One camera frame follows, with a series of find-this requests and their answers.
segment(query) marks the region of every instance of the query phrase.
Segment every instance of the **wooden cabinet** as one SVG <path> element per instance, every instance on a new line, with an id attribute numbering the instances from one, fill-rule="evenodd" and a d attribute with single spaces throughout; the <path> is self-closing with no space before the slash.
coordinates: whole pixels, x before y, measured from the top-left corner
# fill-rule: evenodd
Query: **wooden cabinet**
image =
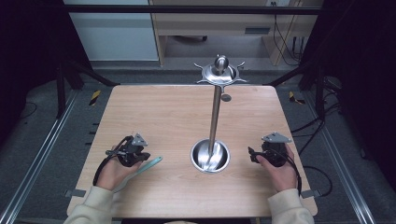
<path id="1" fill-rule="evenodd" d="M 217 0 L 183 1 L 150 0 L 158 6 L 266 6 L 267 0 Z M 289 7 L 320 7 L 322 0 L 290 0 Z M 157 40 L 160 63 L 163 64 L 166 37 L 169 35 L 261 35 L 273 65 L 278 65 L 281 55 L 274 42 L 274 15 L 247 14 L 172 14 L 153 13 L 153 26 Z M 288 41 L 291 36 L 309 36 L 317 16 L 276 16 L 279 32 L 275 40 L 281 51 L 285 45 L 279 33 Z"/>

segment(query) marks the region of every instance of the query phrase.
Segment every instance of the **table top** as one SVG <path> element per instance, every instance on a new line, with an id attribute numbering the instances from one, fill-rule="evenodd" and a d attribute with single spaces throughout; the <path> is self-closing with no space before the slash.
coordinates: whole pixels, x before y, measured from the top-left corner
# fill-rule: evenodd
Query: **table top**
<path id="1" fill-rule="evenodd" d="M 96 169 L 124 136 L 140 133 L 148 142 L 148 161 L 163 160 L 128 182 L 113 197 L 113 217 L 269 217 L 267 198 L 276 192 L 268 173 L 250 161 L 248 147 L 261 149 L 264 135 L 278 132 L 291 138 L 290 129 L 270 86 L 225 87 L 230 102 L 220 103 L 216 139 L 230 150 L 221 172 L 206 174 L 191 163 L 191 148 L 208 138 L 214 86 L 117 86 L 81 171 L 76 189 L 88 195 Z M 294 143 L 289 143 L 303 180 L 309 188 Z M 85 198 L 73 197 L 67 213 Z M 302 199 L 315 215 L 313 198 Z"/>

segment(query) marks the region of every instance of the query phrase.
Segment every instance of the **round metal base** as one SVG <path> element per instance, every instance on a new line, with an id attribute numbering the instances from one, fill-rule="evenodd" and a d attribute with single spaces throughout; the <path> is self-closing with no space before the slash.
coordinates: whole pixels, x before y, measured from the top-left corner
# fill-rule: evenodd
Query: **round metal base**
<path id="1" fill-rule="evenodd" d="M 209 139 L 198 141 L 191 149 L 192 164 L 199 171 L 214 174 L 225 169 L 230 162 L 230 151 L 221 141 L 216 140 L 212 156 L 209 157 Z"/>

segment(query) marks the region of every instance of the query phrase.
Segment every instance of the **person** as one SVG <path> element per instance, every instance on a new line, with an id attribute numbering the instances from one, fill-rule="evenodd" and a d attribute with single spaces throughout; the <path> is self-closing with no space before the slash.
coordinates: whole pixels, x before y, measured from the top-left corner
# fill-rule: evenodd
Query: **person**
<path id="1" fill-rule="evenodd" d="M 286 144 L 289 156 L 294 154 Z M 296 188 L 297 177 L 294 169 L 287 162 L 281 167 L 274 167 L 267 159 L 257 156 L 257 160 L 271 176 L 277 194 L 268 199 L 273 223 L 314 223 L 311 213 L 303 207 Z M 111 206 L 113 189 L 129 174 L 136 172 L 141 161 L 132 167 L 120 164 L 117 158 L 111 159 L 98 177 L 96 186 L 92 186 L 87 199 L 77 205 L 64 224 L 111 223 Z"/>

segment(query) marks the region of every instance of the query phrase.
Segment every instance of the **white panel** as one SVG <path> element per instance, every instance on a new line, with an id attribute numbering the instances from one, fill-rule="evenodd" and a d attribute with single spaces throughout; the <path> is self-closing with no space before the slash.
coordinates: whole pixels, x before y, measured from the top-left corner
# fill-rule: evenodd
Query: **white panel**
<path id="1" fill-rule="evenodd" d="M 148 5 L 147 0 L 64 0 L 65 4 Z M 70 13 L 90 61 L 158 61 L 148 13 Z"/>

